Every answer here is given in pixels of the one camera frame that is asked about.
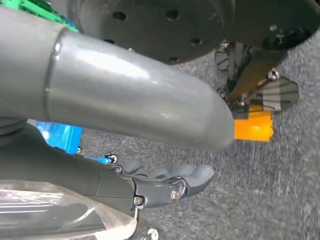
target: robotic hand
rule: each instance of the robotic hand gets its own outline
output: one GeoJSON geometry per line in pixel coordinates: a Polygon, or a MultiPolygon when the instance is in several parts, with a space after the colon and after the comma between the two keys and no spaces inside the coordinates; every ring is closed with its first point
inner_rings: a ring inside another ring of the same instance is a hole
{"type": "Polygon", "coordinates": [[[131,160],[123,166],[117,163],[107,166],[120,177],[131,179],[134,183],[134,204],[137,209],[170,205],[201,193],[211,182],[214,174],[209,165],[193,168],[189,164],[183,164],[171,173],[161,168],[149,175],[134,175],[143,166],[139,160],[131,160]]]}

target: transparent plastic cover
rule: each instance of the transparent plastic cover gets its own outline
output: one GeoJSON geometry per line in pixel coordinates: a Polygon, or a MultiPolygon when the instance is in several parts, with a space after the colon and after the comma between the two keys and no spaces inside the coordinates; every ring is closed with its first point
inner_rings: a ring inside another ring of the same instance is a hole
{"type": "Polygon", "coordinates": [[[136,227],[133,217],[60,186],[0,181],[0,239],[124,240],[136,227]]]}

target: gray metal tube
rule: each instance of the gray metal tube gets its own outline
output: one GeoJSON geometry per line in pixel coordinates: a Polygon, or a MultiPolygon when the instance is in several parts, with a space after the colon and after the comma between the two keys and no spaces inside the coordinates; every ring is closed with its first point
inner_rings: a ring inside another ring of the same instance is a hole
{"type": "Polygon", "coordinates": [[[0,23],[3,113],[204,150],[234,139],[228,106],[199,79],[26,13],[0,7],[0,23]]]}

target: orange block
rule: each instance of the orange block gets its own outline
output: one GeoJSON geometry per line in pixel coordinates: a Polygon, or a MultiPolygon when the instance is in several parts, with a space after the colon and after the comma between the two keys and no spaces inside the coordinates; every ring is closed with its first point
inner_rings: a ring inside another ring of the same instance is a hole
{"type": "MultiPolygon", "coordinates": [[[[257,111],[258,108],[251,106],[250,110],[257,111]]],[[[248,119],[234,121],[234,138],[237,140],[269,142],[272,135],[271,112],[251,112],[248,119]]]]}

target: green part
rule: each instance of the green part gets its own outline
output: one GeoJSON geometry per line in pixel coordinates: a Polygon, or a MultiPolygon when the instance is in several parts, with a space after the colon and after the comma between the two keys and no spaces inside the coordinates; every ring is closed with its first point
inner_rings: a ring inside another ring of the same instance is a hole
{"type": "Polygon", "coordinates": [[[63,16],[53,10],[51,6],[43,0],[0,0],[0,4],[8,8],[20,10],[52,22],[66,25],[69,30],[78,32],[75,26],[65,21],[63,16]]]}

